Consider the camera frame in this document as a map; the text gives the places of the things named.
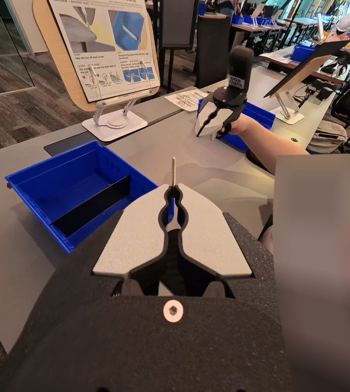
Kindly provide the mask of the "person's right forearm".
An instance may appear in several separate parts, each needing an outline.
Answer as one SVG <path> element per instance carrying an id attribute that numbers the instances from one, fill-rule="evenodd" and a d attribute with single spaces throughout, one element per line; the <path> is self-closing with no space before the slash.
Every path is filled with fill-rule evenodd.
<path id="1" fill-rule="evenodd" d="M 309 155 L 305 149 L 295 145 L 292 141 L 275 135 L 261 124 L 252 130 L 246 131 L 240 138 L 266 169 L 274 175 L 276 174 L 276 164 L 279 156 Z"/>

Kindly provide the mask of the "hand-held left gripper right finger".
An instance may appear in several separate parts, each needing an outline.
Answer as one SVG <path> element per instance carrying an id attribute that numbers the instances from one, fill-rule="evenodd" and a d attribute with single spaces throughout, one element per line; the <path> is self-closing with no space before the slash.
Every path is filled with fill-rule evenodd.
<path id="1" fill-rule="evenodd" d="M 175 186 L 178 208 L 178 270 L 188 296 L 202 296 L 220 282 L 233 296 L 229 281 L 253 277 L 235 235 L 216 204 L 185 184 Z"/>

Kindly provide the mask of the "tilted board on stand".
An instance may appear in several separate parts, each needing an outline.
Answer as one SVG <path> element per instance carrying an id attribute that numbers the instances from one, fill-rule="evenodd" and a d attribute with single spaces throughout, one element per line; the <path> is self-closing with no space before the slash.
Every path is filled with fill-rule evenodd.
<path id="1" fill-rule="evenodd" d="M 264 96 L 275 98 L 279 103 L 279 107 L 273 111 L 276 118 L 289 125 L 294 125 L 304 118 L 304 115 L 300 114 L 299 104 L 290 91 L 313 72 L 318 71 L 330 56 L 349 42 L 349 40 L 340 40 L 322 43 L 316 48 L 305 47 L 309 51 L 305 59 Z"/>

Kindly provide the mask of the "printed paper sheet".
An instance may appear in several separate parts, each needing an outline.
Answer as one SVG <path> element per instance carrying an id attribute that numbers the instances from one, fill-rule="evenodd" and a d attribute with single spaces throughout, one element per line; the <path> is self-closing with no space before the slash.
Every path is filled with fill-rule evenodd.
<path id="1" fill-rule="evenodd" d="M 194 112 L 200 107 L 200 101 L 207 97 L 208 94 L 207 92 L 193 88 L 188 91 L 182 90 L 175 94 L 165 95 L 164 98 L 184 111 Z"/>

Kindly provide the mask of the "white board stand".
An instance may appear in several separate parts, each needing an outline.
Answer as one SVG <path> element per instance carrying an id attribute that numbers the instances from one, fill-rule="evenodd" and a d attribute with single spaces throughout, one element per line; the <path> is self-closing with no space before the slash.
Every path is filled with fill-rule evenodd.
<path id="1" fill-rule="evenodd" d="M 104 109 L 98 109 L 93 118 L 84 120 L 82 126 L 99 141 L 108 142 L 127 136 L 148 125 L 146 120 L 131 112 L 136 100 L 129 101 L 123 109 L 103 114 Z"/>

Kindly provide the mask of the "black framed easel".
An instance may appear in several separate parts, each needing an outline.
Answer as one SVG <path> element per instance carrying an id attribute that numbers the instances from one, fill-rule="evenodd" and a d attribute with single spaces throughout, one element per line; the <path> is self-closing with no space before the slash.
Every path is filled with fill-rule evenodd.
<path id="1" fill-rule="evenodd" d="M 158 67 L 161 85 L 171 92 L 175 50 L 191 49 L 194 43 L 198 0 L 162 0 L 159 6 Z M 165 54 L 169 50 L 167 84 L 164 85 Z"/>

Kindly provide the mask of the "wooden table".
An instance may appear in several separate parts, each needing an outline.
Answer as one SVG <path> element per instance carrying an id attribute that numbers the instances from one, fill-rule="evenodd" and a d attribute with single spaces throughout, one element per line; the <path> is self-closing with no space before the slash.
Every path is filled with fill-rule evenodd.
<path id="1" fill-rule="evenodd" d="M 280 49 L 279 51 L 264 53 L 260 56 L 263 61 L 267 61 L 269 63 L 268 69 L 284 72 L 289 74 L 295 69 L 296 66 L 300 64 L 298 61 L 293 61 L 290 59 L 292 50 L 294 47 L 288 47 L 285 49 Z M 332 82 L 334 84 L 342 85 L 346 77 L 348 76 L 350 64 L 346 67 L 343 67 L 344 72 L 342 74 L 329 74 L 322 72 L 322 68 L 328 66 L 330 63 L 335 62 L 338 58 L 336 56 L 330 56 L 316 71 L 313 71 L 308 79 L 321 79 L 325 81 Z"/>

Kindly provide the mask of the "blue plastic bin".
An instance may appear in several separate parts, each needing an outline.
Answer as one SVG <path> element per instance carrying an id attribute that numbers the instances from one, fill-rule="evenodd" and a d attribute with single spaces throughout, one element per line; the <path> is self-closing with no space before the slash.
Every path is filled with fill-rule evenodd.
<path id="1" fill-rule="evenodd" d="M 291 61 L 303 62 L 307 57 L 309 57 L 314 51 L 315 47 L 304 46 L 302 44 L 296 44 L 294 50 L 290 56 Z"/>
<path id="2" fill-rule="evenodd" d="M 114 213 L 158 188 L 98 141 L 19 170 L 5 180 L 67 254 Z"/>
<path id="3" fill-rule="evenodd" d="M 261 109 L 260 107 L 250 104 L 247 101 L 239 107 L 230 107 L 226 105 L 225 103 L 222 103 L 218 100 L 214 100 L 212 96 L 206 97 L 204 100 L 210 100 L 213 101 L 218 109 L 232 109 L 233 111 L 235 109 L 241 109 L 241 113 L 245 114 L 246 116 L 251 117 L 252 119 L 256 120 L 258 123 L 260 123 L 264 128 L 271 130 L 273 123 L 275 121 L 275 115 L 269 111 L 266 111 L 264 109 Z M 229 144 L 237 147 L 238 149 L 245 151 L 247 150 L 247 145 L 245 142 L 237 135 L 226 135 L 221 140 L 224 140 L 228 142 Z"/>

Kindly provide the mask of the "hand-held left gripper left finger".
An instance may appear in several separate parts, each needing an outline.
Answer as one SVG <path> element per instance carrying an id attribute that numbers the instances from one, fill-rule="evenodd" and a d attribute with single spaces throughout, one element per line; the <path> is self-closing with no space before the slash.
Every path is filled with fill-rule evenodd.
<path id="1" fill-rule="evenodd" d="M 92 274 L 135 280 L 143 293 L 159 295 L 159 282 L 166 272 L 168 213 L 172 187 L 159 186 L 142 195 L 122 212 Z"/>

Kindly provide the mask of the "black wrist rest pad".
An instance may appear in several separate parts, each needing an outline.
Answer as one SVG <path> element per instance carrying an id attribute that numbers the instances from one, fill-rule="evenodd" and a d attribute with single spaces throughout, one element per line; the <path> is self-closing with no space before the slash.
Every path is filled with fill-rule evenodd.
<path id="1" fill-rule="evenodd" d="M 258 168 L 264 170 L 265 172 L 267 172 L 271 175 L 274 175 L 274 174 L 272 174 L 271 171 L 266 169 L 266 167 L 260 162 L 260 160 L 256 157 L 256 155 L 250 149 L 248 149 L 246 151 L 246 158 L 248 159 L 249 162 L 251 162 L 252 164 L 257 166 Z"/>

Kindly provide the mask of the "wooden instruction board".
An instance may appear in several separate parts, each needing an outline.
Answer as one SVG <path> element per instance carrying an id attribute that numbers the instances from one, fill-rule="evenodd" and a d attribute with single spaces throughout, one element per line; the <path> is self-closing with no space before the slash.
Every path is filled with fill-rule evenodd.
<path id="1" fill-rule="evenodd" d="M 157 52 L 145 1 L 36 0 L 32 11 L 80 109 L 93 112 L 158 92 Z"/>

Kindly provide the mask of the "grey fabric bag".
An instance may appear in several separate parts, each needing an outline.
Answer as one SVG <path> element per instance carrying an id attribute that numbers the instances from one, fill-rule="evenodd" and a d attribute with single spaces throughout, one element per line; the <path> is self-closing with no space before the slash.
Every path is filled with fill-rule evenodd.
<path id="1" fill-rule="evenodd" d="M 306 150 L 310 154 L 330 154 L 347 140 L 343 126 L 322 120 L 318 125 Z"/>

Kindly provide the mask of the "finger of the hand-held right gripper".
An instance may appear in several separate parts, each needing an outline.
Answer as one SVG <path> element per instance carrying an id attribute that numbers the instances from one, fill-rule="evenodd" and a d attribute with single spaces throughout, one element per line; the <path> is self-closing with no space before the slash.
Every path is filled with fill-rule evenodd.
<path id="1" fill-rule="evenodd" d="M 216 104 L 210 100 L 202 100 L 195 125 L 196 137 L 202 137 L 213 133 L 214 127 L 210 122 L 216 114 Z"/>
<path id="2" fill-rule="evenodd" d="M 239 118 L 238 108 L 235 109 L 234 111 L 228 108 L 224 108 L 224 109 L 217 108 L 217 114 L 210 122 L 214 127 L 213 133 L 209 134 L 211 140 L 215 139 L 218 131 L 220 131 L 224 125 L 235 121 L 237 118 Z"/>

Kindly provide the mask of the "person's right hand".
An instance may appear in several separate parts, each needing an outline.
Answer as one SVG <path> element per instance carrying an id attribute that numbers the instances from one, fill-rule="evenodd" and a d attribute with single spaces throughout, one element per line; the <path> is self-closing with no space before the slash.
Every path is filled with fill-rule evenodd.
<path id="1" fill-rule="evenodd" d="M 226 135 L 241 136 L 242 134 L 245 134 L 246 131 L 254 129 L 257 125 L 259 125 L 259 123 L 256 120 L 241 114 L 235 121 L 224 125 L 223 128 L 218 131 L 215 138 L 221 139 Z"/>

